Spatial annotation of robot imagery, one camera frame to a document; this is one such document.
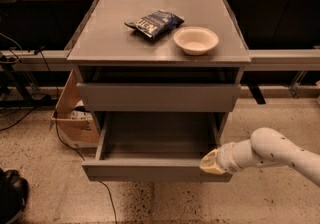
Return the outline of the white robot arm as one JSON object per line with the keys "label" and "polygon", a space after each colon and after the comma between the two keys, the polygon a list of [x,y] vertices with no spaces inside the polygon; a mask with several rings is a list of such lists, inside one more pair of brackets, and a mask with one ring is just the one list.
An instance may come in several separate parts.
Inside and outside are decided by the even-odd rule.
{"label": "white robot arm", "polygon": [[320,156],[303,149],[271,128],[255,130],[249,139],[229,142],[210,151],[200,161],[202,171],[222,175],[245,168],[285,165],[320,186]]}

